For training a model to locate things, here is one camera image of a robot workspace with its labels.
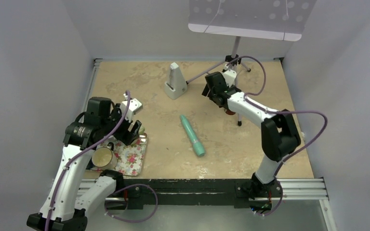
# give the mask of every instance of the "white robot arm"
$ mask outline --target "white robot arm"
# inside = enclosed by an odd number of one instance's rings
[[[252,181],[260,190],[275,180],[275,174],[282,158],[292,153],[300,145],[300,137],[292,115],[274,115],[264,112],[246,102],[243,93],[235,85],[236,72],[226,70],[205,76],[206,86],[202,95],[209,97],[219,107],[239,113],[262,130],[262,148],[265,156],[259,169],[253,174]],[[249,100],[266,108],[268,112],[278,110],[268,108],[253,99]]]
[[[77,198],[84,171],[95,149],[87,151],[78,158],[74,157],[110,133],[120,119],[123,119],[122,123],[113,134],[117,140],[130,145],[139,137],[138,131],[142,125],[141,122],[136,121],[131,130],[129,127],[132,124],[133,116],[143,108],[142,104],[137,99],[130,99],[128,105],[128,97],[124,96],[126,100],[117,105],[114,105],[108,98],[93,97],[89,99],[87,111],[80,114],[75,122],[66,128],[62,159],[53,187],[40,212],[29,215],[27,226],[43,231],[45,230],[45,222],[49,219],[49,230],[51,231],[85,230],[87,218],[104,202],[107,196],[121,188],[119,182],[122,182],[122,174],[106,170],[102,172],[94,186],[80,198]],[[127,105],[127,113],[124,118],[121,118]],[[79,120],[83,116],[84,121],[81,123]],[[73,159],[75,159],[73,163],[66,167],[66,163]],[[55,185],[60,178],[62,180],[59,187],[56,188]]]

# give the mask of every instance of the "marble-pattern surface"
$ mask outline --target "marble-pattern surface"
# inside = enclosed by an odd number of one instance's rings
[[[204,77],[188,85],[188,91],[171,100],[163,83],[171,62],[101,62],[92,96],[123,100],[125,90],[140,100],[144,109],[135,116],[149,135],[143,171],[139,178],[250,178],[257,170],[263,151],[260,129],[247,119],[237,126],[237,116],[227,115],[212,101],[201,95]],[[190,79],[215,62],[177,62],[185,79]],[[263,83],[263,73],[257,63],[247,63],[239,74],[242,91],[257,92]],[[265,62],[267,84],[254,99],[275,109],[293,110],[289,89],[280,62]],[[206,149],[197,157],[181,125],[179,115],[185,115]],[[290,159],[279,172],[281,178],[312,178],[306,151]]]

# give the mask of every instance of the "teal marker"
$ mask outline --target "teal marker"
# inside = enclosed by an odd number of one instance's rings
[[[192,129],[191,124],[189,123],[188,119],[185,115],[181,115],[181,123],[184,126],[186,133],[188,134],[188,138],[192,143],[192,147],[194,148],[194,152],[197,156],[201,157],[205,154],[205,148],[203,148],[202,143],[198,140],[197,135],[195,134],[194,130]]]

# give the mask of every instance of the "purple wire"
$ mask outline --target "purple wire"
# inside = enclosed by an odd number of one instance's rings
[[[272,208],[272,210],[270,210],[270,212],[268,212],[266,214],[259,214],[262,217],[266,217],[266,216],[269,216],[270,214],[274,213],[275,210],[280,206],[281,201],[283,200],[283,188],[281,187],[280,181],[278,181],[277,179],[276,179],[276,181],[280,185],[280,193],[281,193],[280,200],[277,202],[277,204],[275,205],[275,207]]]
[[[252,56],[249,56],[249,55],[243,55],[243,56],[240,56],[240,57],[235,58],[235,59],[233,59],[232,61],[228,62],[228,64],[226,64],[226,66],[229,66],[229,64],[231,64],[231,63],[233,63],[234,61],[237,61],[237,60],[239,60],[239,59],[241,59],[241,58],[249,58],[249,59],[253,59],[253,60],[254,60],[254,61],[256,61],[256,62],[260,65],[260,67],[262,68],[262,70],[263,70],[263,76],[264,76],[264,78],[263,78],[263,85],[262,85],[262,88],[260,89],[260,91],[259,91],[258,93],[250,93],[251,95],[254,95],[254,96],[260,95],[260,94],[263,92],[264,87],[266,86],[266,79],[267,79],[267,77],[266,77],[266,70],[264,69],[263,64],[262,64],[259,60],[257,60],[256,58],[254,58],[254,57],[252,57]]]
[[[246,102],[262,111],[264,111],[265,113],[269,113],[269,114],[276,114],[276,115],[289,115],[289,114],[307,114],[307,113],[311,113],[311,114],[318,114],[320,116],[322,116],[324,118],[324,125],[323,127],[320,129],[320,131],[317,133],[317,135],[315,135],[314,138],[312,138],[309,142],[307,142],[303,147],[295,150],[293,153],[291,153],[290,155],[288,155],[287,157],[285,157],[283,160],[282,160],[282,163],[277,167],[276,169],[276,172],[275,172],[275,175],[277,175],[277,173],[280,171],[281,169],[281,166],[283,165],[283,162],[289,160],[290,158],[292,158],[293,156],[295,156],[297,153],[301,152],[303,149],[307,148],[309,145],[311,145],[314,141],[316,141],[316,139],[318,139],[318,137],[324,132],[325,128],[327,127],[327,124],[328,124],[328,119],[327,119],[327,116],[325,114],[323,114],[322,112],[319,112],[319,111],[312,111],[312,110],[308,110],[308,111],[291,111],[291,112],[273,112],[273,111],[267,111],[265,108],[262,108],[261,106],[253,103],[252,101],[246,99],[246,96],[248,95],[254,95],[253,93],[250,93],[250,92],[247,92],[244,94],[244,98],[246,100]]]
[[[252,101],[250,101],[250,100],[248,100],[248,99],[246,99],[246,97],[248,96],[248,95],[253,95],[253,96],[258,96],[258,95],[260,95],[262,92],[263,92],[263,90],[264,90],[264,87],[265,87],[265,85],[266,85],[266,71],[265,71],[265,69],[264,69],[264,66],[263,66],[263,64],[259,61],[259,60],[257,60],[256,58],[254,58],[254,57],[252,57],[252,56],[248,56],[248,55],[244,55],[244,56],[240,56],[240,57],[238,57],[238,58],[235,58],[235,59],[233,59],[232,61],[230,61],[228,64],[227,64],[227,66],[229,65],[229,64],[231,64],[232,62],[234,62],[234,61],[237,61],[237,60],[239,60],[239,59],[241,59],[241,58],[249,58],[249,59],[253,59],[254,61],[256,61],[259,65],[260,65],[260,67],[262,68],[262,70],[263,70],[263,75],[264,75],[264,80],[263,80],[263,85],[262,85],[262,88],[260,89],[260,91],[258,92],[258,93],[251,93],[251,92],[247,92],[247,93],[245,93],[244,94],[244,96],[243,96],[243,98],[246,100],[246,102],[248,103],[248,104],[250,104],[250,105],[252,105],[252,106],[254,106],[254,107],[256,107],[256,108],[258,108],[258,109],[260,109],[260,110],[262,110],[262,111],[264,111],[265,113],[269,113],[269,114],[276,114],[276,115],[288,115],[288,114],[305,114],[305,113],[312,113],[312,114],[318,114],[318,115],[320,115],[320,116],[322,116],[323,118],[324,118],[324,125],[323,125],[323,127],[320,129],[320,131],[317,133],[317,135],[315,135],[315,137],[313,138],[313,139],[311,139],[308,143],[306,143],[303,147],[301,147],[301,148],[299,148],[299,149],[297,149],[297,150],[295,150],[293,153],[291,153],[290,155],[288,155],[288,156],[286,156],[285,158],[283,158],[283,160],[282,160],[282,162],[280,163],[280,165],[277,167],[277,169],[276,169],[276,171],[275,171],[275,177],[276,177],[276,175],[278,174],[278,172],[280,171],[280,169],[281,169],[281,167],[283,166],[283,162],[285,162],[285,161],[287,161],[287,160],[289,160],[290,158],[292,158],[293,156],[295,156],[297,153],[299,153],[299,152],[301,152],[303,149],[305,149],[306,147],[308,147],[309,145],[311,145],[314,141],[316,141],[316,139],[318,139],[318,137],[324,132],[324,130],[325,130],[325,128],[327,127],[327,124],[328,124],[328,119],[327,119],[327,117],[326,117],[326,115],[325,114],[323,114],[322,112],[319,112],[319,111],[312,111],[312,110],[309,110],[309,111],[291,111],[291,112],[273,112],[273,111],[267,111],[265,108],[262,108],[261,106],[259,106],[259,105],[257,105],[257,104],[255,104],[255,103],[253,103]],[[268,215],[270,215],[270,214],[272,214],[279,206],[280,206],[280,204],[281,204],[281,201],[282,201],[282,198],[283,198],[283,189],[282,189],[282,187],[280,187],[280,189],[281,189],[281,197],[280,197],[280,200],[278,201],[278,203],[276,204],[276,206],[270,211],[270,212],[268,212],[268,213],[266,213],[264,216],[268,216]]]
[[[123,112],[119,122],[117,123],[117,125],[113,128],[113,130],[111,130],[110,133],[108,133],[106,136],[104,136],[101,140],[99,140],[98,142],[96,142],[95,144],[93,144],[92,146],[84,149],[83,151],[81,151],[79,154],[75,155],[73,158],[71,158],[65,165],[66,169],[69,168],[69,166],[77,159],[79,158],[80,156],[84,155],[86,152],[88,152],[89,150],[97,147],[97,145],[101,144],[102,142],[104,142],[105,140],[107,140],[110,136],[112,136],[114,134],[114,132],[117,131],[117,129],[120,127],[120,125],[122,124],[122,122],[124,121],[124,118],[125,116],[127,115],[127,112],[128,112],[128,109],[130,107],[130,101],[131,101],[131,94],[130,94],[130,91],[129,90],[126,90],[125,93],[127,94],[127,106],[125,107],[125,111]],[[59,190],[59,187],[60,187],[60,183],[62,182],[63,180],[63,177],[65,176],[66,174],[66,169],[63,169],[63,171],[60,173],[60,176],[59,176],[59,179],[57,180],[56,182],[56,185],[53,189],[53,194],[52,194],[52,197],[50,199],[50,205],[49,205],[49,211],[47,213],[47,218],[46,218],[46,222],[45,222],[45,231],[49,231],[49,222],[50,222],[50,219],[52,217],[52,208],[53,208],[53,205],[54,205],[54,200],[56,199],[56,196],[57,196],[57,191]]]
[[[143,218],[143,219],[140,219],[140,220],[128,220],[128,219],[124,219],[124,218],[119,218],[119,217],[116,217],[116,216],[114,216],[112,214],[109,214],[108,213],[108,210],[106,208],[106,205],[104,204],[104,210],[106,211],[106,214],[109,215],[111,218],[114,218],[114,219],[117,219],[117,220],[121,220],[121,221],[124,221],[124,222],[128,222],[128,223],[140,223],[140,222],[143,222],[143,221],[146,221],[146,220],[150,219],[155,214],[155,212],[157,211],[157,208],[158,208],[158,197],[157,197],[157,193],[150,186],[148,186],[146,184],[132,184],[132,185],[129,185],[129,186],[125,187],[125,188],[122,188],[122,189],[120,189],[118,191],[115,191],[114,193],[119,193],[119,192],[122,192],[122,191],[124,191],[126,189],[129,189],[129,188],[132,188],[132,187],[135,187],[135,186],[144,186],[144,187],[147,187],[147,188],[149,188],[151,190],[151,192],[155,196],[155,207],[154,207],[154,210],[151,212],[151,214],[148,217]]]

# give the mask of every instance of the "purple cable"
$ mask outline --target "purple cable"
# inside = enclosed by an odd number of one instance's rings
[[[88,152],[89,150],[97,147],[97,145],[101,144],[102,142],[104,142],[105,140],[107,140],[110,136],[112,136],[114,134],[114,132],[117,131],[117,129],[120,127],[121,123],[123,122],[125,116],[127,115],[127,112],[128,112],[128,109],[130,107],[130,101],[131,101],[131,94],[130,94],[130,91],[129,90],[126,90],[125,93],[127,94],[128,98],[127,98],[127,106],[125,107],[125,111],[123,112],[119,122],[117,123],[117,125],[113,128],[113,130],[111,130],[110,133],[108,133],[106,136],[104,136],[101,140],[99,140],[98,142],[96,142],[95,144],[93,144],[92,146],[84,149],[83,151],[81,151],[79,154],[75,155],[73,158],[71,158],[65,165],[66,169],[69,168],[69,166],[77,159],[79,158],[80,156],[84,155],[86,152]],[[50,223],[50,218],[52,217],[52,208],[53,208],[53,205],[54,205],[54,200],[56,199],[56,196],[57,196],[57,191],[59,190],[59,187],[60,187],[60,183],[62,182],[63,180],[63,177],[65,176],[66,174],[66,169],[63,169],[63,171],[60,173],[60,176],[59,176],[59,179],[57,180],[57,183],[53,189],[53,194],[52,194],[52,197],[50,199],[50,209],[47,213],[47,218],[46,218],[46,222],[45,222],[45,231],[49,231],[49,223]]]
[[[250,93],[250,92],[247,92],[244,94],[244,98],[246,100],[246,102],[262,111],[264,111],[265,113],[269,113],[269,114],[276,114],[276,115],[289,115],[289,114],[306,114],[306,113],[312,113],[312,114],[318,114],[320,116],[322,116],[324,118],[324,125],[323,127],[320,129],[320,131],[317,133],[317,135],[312,138],[308,143],[306,143],[303,147],[297,149],[296,151],[294,151],[293,153],[291,153],[290,155],[288,155],[287,157],[285,157],[283,160],[282,160],[282,163],[277,167],[276,169],[276,172],[275,172],[275,175],[277,175],[277,173],[280,171],[281,169],[281,166],[283,165],[283,162],[289,160],[290,158],[292,158],[293,156],[295,156],[297,153],[301,152],[304,148],[308,147],[309,145],[311,145],[314,141],[316,141],[316,139],[318,139],[318,137],[324,132],[325,128],[327,127],[327,124],[328,124],[328,119],[326,117],[325,114],[323,114],[322,112],[319,112],[319,111],[312,111],[312,110],[308,110],[308,111],[291,111],[291,112],[273,112],[273,111],[267,111],[265,108],[262,108],[261,106],[253,103],[252,101],[248,100],[246,98],[246,96],[248,95],[254,95],[253,93]]]
[[[276,175],[278,174],[278,172],[280,171],[281,167],[283,166],[283,162],[289,160],[290,158],[292,158],[293,156],[295,156],[297,153],[301,152],[304,148],[308,147],[309,145],[311,145],[314,141],[316,141],[316,139],[318,139],[318,137],[324,132],[325,128],[327,127],[327,123],[328,123],[328,119],[326,117],[325,114],[323,114],[322,112],[319,112],[319,111],[291,111],[291,112],[272,112],[272,111],[267,111],[265,108],[262,108],[261,106],[253,103],[252,101],[246,99],[246,97],[248,95],[253,95],[253,96],[257,96],[257,95],[260,95],[263,90],[264,90],[264,87],[266,85],[266,71],[264,69],[264,66],[263,64],[257,60],[256,58],[252,57],[252,56],[248,56],[248,55],[244,55],[244,56],[240,56],[238,58],[235,58],[233,59],[232,61],[230,61],[227,66],[229,64],[231,64],[232,62],[234,61],[237,61],[241,58],[249,58],[249,59],[253,59],[254,61],[256,61],[260,67],[262,68],[263,70],[263,75],[264,75],[264,80],[263,80],[263,85],[262,85],[262,88],[260,89],[260,91],[258,93],[251,93],[251,92],[247,92],[244,94],[243,98],[245,98],[246,102],[262,111],[264,111],[265,113],[269,113],[269,114],[277,114],[277,115],[287,115],[287,114],[304,114],[304,113],[312,113],[312,114],[318,114],[320,116],[322,116],[324,118],[324,125],[323,127],[320,129],[320,131],[317,133],[317,135],[311,139],[308,143],[306,143],[303,147],[297,149],[296,151],[294,151],[292,154],[288,155],[287,157],[285,157],[283,160],[282,160],[282,163],[277,167],[276,169],[276,172],[275,172],[275,178],[276,178]],[[281,197],[280,197],[280,200],[278,201],[278,203],[276,204],[276,206],[268,213],[266,213],[265,215],[263,216],[268,216],[270,214],[272,214],[281,204],[281,201],[282,201],[282,198],[283,198],[283,189],[282,187],[280,187],[280,190],[281,190]]]
[[[275,205],[275,207],[272,208],[272,210],[270,210],[270,212],[268,212],[266,214],[257,214],[256,213],[257,215],[262,216],[262,217],[269,216],[270,214],[274,213],[275,210],[280,206],[281,201],[283,200],[283,188],[281,187],[280,181],[278,181],[277,179],[276,179],[276,181],[280,185],[280,193],[281,193],[280,200],[277,202],[277,204]]]
[[[226,64],[226,66],[229,66],[229,64],[231,64],[231,63],[233,63],[234,61],[237,61],[237,60],[239,60],[239,59],[241,59],[241,58],[249,58],[249,59],[253,59],[253,60],[254,60],[254,61],[256,61],[256,62],[260,65],[260,67],[262,68],[262,70],[263,70],[263,76],[264,76],[264,78],[263,78],[263,85],[262,85],[262,88],[260,89],[260,91],[259,91],[258,93],[250,93],[251,95],[254,95],[254,96],[256,96],[256,95],[260,95],[260,94],[263,92],[264,87],[266,86],[266,79],[267,79],[267,78],[266,78],[266,70],[264,69],[263,64],[262,64],[259,60],[257,60],[256,58],[254,58],[254,57],[252,57],[252,56],[243,55],[243,56],[240,56],[240,57],[235,58],[235,59],[233,59],[232,61],[228,62],[228,64]]]
[[[150,214],[148,217],[143,218],[143,219],[140,219],[140,220],[128,220],[128,219],[119,218],[119,217],[116,217],[116,216],[114,216],[114,215],[112,215],[112,214],[109,214],[109,213],[108,213],[108,210],[107,210],[107,208],[106,208],[106,205],[104,204],[104,210],[106,211],[106,214],[107,214],[108,216],[110,216],[111,218],[117,219],[117,220],[121,220],[121,221],[124,221],[124,222],[128,222],[128,223],[140,223],[140,222],[143,222],[143,221],[146,221],[146,220],[150,219],[150,218],[155,214],[155,212],[157,211],[157,208],[158,208],[158,197],[157,197],[157,193],[156,193],[156,192],[155,192],[155,191],[154,191],[150,186],[148,186],[148,185],[146,185],[146,184],[132,184],[132,185],[127,186],[127,187],[125,187],[125,188],[122,188],[122,189],[120,189],[120,190],[118,190],[118,191],[115,191],[114,193],[119,193],[119,192],[122,192],[122,191],[124,191],[124,190],[126,190],[126,189],[129,189],[129,188],[131,188],[131,187],[135,187],[135,186],[144,186],[144,187],[147,187],[147,188],[149,188],[149,189],[151,190],[151,192],[154,194],[154,196],[155,196],[155,208],[154,208],[154,210],[151,212],[151,214]]]

